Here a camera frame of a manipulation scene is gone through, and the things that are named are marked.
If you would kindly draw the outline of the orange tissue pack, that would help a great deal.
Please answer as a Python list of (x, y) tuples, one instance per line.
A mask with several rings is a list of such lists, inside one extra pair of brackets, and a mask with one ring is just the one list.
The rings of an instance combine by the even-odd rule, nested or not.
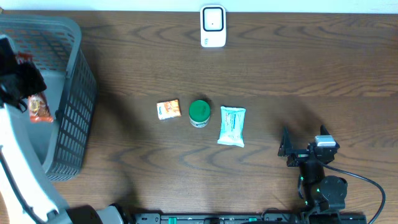
[(178, 100), (159, 102), (156, 106), (159, 120), (181, 117), (182, 115)]

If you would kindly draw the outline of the green lid white jar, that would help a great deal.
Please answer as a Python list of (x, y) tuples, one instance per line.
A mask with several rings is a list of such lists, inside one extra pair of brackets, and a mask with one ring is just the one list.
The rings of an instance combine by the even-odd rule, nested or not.
[(210, 120), (211, 108), (207, 102), (203, 100), (196, 100), (191, 103), (188, 114), (192, 126), (196, 128), (203, 128)]

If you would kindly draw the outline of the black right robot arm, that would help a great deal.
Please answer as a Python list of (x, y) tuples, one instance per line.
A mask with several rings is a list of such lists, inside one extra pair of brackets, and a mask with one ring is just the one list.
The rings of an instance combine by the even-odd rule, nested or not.
[(278, 156), (287, 158), (288, 167), (300, 169), (300, 196), (316, 213), (336, 212), (345, 208), (347, 181), (325, 175), (324, 168), (335, 159), (340, 145), (320, 127), (320, 134), (305, 149), (295, 149), (287, 128), (284, 128)]

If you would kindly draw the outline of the orange red snack bag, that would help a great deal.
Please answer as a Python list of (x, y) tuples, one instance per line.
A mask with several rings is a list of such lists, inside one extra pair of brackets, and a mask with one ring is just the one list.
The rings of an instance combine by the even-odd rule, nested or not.
[(28, 78), (29, 95), (27, 97), (30, 121), (33, 123), (52, 123), (53, 116), (50, 113), (47, 99), (44, 94), (47, 86), (44, 82), (43, 76), (33, 63), (32, 58), (33, 56), (31, 54), (22, 52), (18, 52), (16, 55), (17, 61), (20, 63), (20, 65), (25, 66), (30, 75)]

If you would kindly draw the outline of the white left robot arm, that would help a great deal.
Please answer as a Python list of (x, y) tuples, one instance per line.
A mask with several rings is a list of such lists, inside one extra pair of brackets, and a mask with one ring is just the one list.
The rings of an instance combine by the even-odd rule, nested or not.
[(53, 186), (80, 171), (96, 80), (80, 38), (1, 36), (1, 195), (11, 223), (128, 223), (117, 204), (71, 208)]

